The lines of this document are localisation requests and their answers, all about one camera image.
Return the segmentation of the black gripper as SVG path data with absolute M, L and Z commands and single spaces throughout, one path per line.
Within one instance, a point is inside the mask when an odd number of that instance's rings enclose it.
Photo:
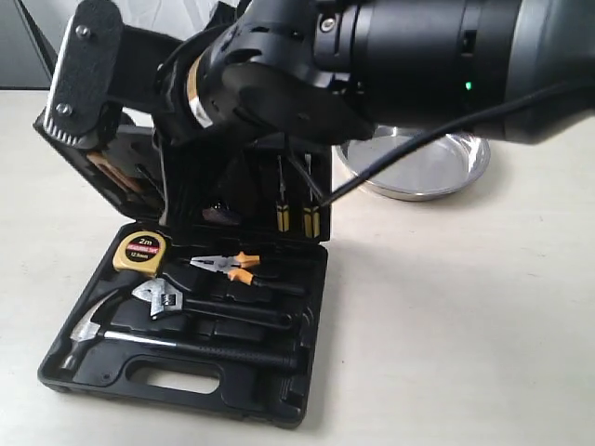
M 247 222 L 245 150 L 257 138 L 335 145 L 372 136 L 352 68 L 360 10 L 354 1 L 250 1 L 235 21 L 174 47 L 154 81 L 162 225 Z

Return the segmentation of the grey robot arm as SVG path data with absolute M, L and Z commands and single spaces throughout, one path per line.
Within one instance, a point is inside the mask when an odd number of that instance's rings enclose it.
M 380 125 L 418 135 L 332 192 L 328 206 L 439 137 L 534 144 L 594 111 L 590 1 L 242 1 L 187 40 L 84 1 L 59 50 L 37 131 L 83 155 L 123 109 L 148 113 L 162 159 L 160 222 L 209 199 L 233 156 L 280 134 L 324 145 Z

